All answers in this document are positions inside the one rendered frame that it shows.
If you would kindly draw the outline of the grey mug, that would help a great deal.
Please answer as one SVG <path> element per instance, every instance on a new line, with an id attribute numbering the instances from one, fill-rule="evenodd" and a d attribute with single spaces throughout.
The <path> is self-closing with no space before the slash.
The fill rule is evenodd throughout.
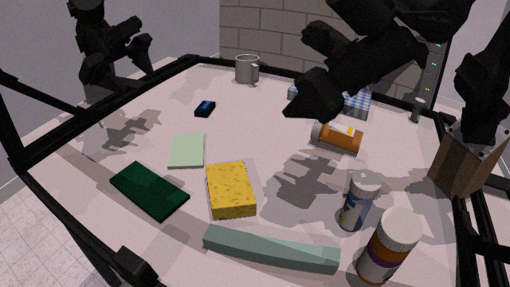
<path id="1" fill-rule="evenodd" d="M 244 60 L 256 60 L 256 61 L 244 61 Z M 260 60 L 259 56 L 252 54 L 242 54 L 236 56 L 235 57 L 236 81 L 242 84 L 256 83 L 259 79 L 259 76 L 257 79 L 257 70 L 259 69 L 257 65 L 259 65 L 259 60 Z"/>

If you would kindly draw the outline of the grey ribbed bottle cap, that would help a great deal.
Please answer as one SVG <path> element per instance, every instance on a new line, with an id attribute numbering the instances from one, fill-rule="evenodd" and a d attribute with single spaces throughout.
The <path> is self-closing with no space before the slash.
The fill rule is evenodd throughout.
<path id="1" fill-rule="evenodd" d="M 322 127 L 322 123 L 320 123 L 318 120 L 315 120 L 312 125 L 311 140 L 315 140 L 315 141 L 319 142 L 319 135 L 320 135 L 321 127 Z"/>

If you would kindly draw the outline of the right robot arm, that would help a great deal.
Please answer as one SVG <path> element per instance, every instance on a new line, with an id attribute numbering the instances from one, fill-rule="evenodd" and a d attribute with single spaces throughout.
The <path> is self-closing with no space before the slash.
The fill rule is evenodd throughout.
<path id="1" fill-rule="evenodd" d="M 412 60 L 425 69 L 430 54 L 426 44 L 418 42 L 407 27 L 399 26 L 395 17 L 427 41 L 443 44 L 466 22 L 475 1 L 326 0 L 326 3 L 359 36 L 366 36 L 364 41 L 371 56 L 388 74 Z M 328 57 L 324 63 L 329 69 L 359 40 L 357 37 L 350 41 L 321 20 L 309 22 L 301 33 L 305 45 Z M 510 106 L 502 99 L 510 77 L 510 10 L 486 48 L 474 56 L 467 53 L 455 72 L 454 88 L 466 103 L 461 114 L 463 142 L 494 146 L 497 126 L 510 113 Z"/>

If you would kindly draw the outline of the blue checkered cloth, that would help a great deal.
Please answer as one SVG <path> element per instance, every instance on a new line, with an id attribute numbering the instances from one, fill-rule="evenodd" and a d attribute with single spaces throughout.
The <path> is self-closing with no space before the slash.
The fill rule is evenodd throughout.
<path id="1" fill-rule="evenodd" d="M 298 90 L 293 83 L 288 88 L 287 99 L 292 100 L 297 93 Z M 367 121 L 372 91 L 362 88 L 352 98 L 350 98 L 347 92 L 343 92 L 342 95 L 345 101 L 343 110 L 340 113 Z"/>

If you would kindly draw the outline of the grey bottle with brown label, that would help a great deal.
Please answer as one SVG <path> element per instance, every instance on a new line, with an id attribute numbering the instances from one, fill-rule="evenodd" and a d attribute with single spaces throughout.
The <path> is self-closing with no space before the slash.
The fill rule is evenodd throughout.
<path id="1" fill-rule="evenodd" d="M 412 210 L 402 206 L 385 210 L 356 263 L 359 278 L 369 285 L 387 282 L 422 235 L 422 221 Z"/>

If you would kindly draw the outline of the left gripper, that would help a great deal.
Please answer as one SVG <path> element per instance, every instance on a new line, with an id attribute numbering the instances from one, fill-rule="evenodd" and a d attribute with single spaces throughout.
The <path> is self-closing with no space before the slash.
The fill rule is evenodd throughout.
<path id="1" fill-rule="evenodd" d="M 149 77 L 153 77 L 155 73 L 148 55 L 148 47 L 151 45 L 153 38 L 149 33 L 142 33 L 134 37 L 130 45 L 126 46 L 126 40 L 124 40 L 115 44 L 115 48 L 108 52 L 101 32 L 104 30 L 109 32 L 113 27 L 115 26 L 106 24 L 92 33 L 89 38 L 89 43 L 91 44 L 90 50 L 92 53 L 96 53 L 84 59 L 78 76 L 83 85 L 97 85 L 124 96 L 126 91 L 112 73 L 110 64 L 122 57 L 128 56 L 130 59 L 133 59 L 132 63 L 134 65 Z"/>

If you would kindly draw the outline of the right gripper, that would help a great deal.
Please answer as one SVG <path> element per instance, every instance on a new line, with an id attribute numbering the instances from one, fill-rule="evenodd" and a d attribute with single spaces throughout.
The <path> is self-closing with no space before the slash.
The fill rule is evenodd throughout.
<path id="1" fill-rule="evenodd" d="M 350 50 L 328 72 L 315 66 L 297 77 L 294 85 L 298 93 L 282 113 L 286 118 L 315 119 L 326 124 L 343 110 L 343 92 L 353 97 L 372 82 L 380 82 L 385 75 L 363 38 L 350 46 Z"/>

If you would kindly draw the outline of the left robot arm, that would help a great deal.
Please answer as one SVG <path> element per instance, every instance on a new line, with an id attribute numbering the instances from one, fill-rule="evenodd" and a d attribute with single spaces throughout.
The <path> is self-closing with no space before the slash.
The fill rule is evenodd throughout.
<path id="1" fill-rule="evenodd" d="M 89 38 L 96 29 L 108 24 L 104 19 L 104 1 L 69 0 L 66 3 L 68 9 L 70 9 L 70 15 L 72 14 L 71 17 L 74 16 L 77 19 L 75 38 L 80 46 L 78 46 L 80 52 L 85 52 L 85 56 L 89 57 L 96 53 L 90 51 L 91 44 L 89 43 Z M 109 32 L 107 30 L 102 31 L 102 38 L 108 52 L 111 52 L 115 48 L 114 45 L 119 42 L 126 40 L 126 44 L 128 44 L 131 40 L 130 37 L 140 32 L 142 25 L 142 21 L 135 15 L 115 26 L 115 29 L 113 27 Z"/>

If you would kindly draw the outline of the yellow sponge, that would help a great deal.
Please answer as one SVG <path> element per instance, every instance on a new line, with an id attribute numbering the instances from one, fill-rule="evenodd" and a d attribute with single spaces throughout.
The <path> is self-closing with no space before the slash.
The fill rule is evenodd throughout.
<path id="1" fill-rule="evenodd" d="M 244 161 L 206 165 L 213 220 L 254 216 L 257 203 Z"/>

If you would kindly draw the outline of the orange pill bottle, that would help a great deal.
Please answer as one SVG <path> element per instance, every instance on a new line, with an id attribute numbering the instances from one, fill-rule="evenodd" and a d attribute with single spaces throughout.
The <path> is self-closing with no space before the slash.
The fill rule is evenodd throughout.
<path id="1" fill-rule="evenodd" d="M 363 133 L 335 121 L 329 121 L 322 124 L 319 140 L 358 153 Z"/>

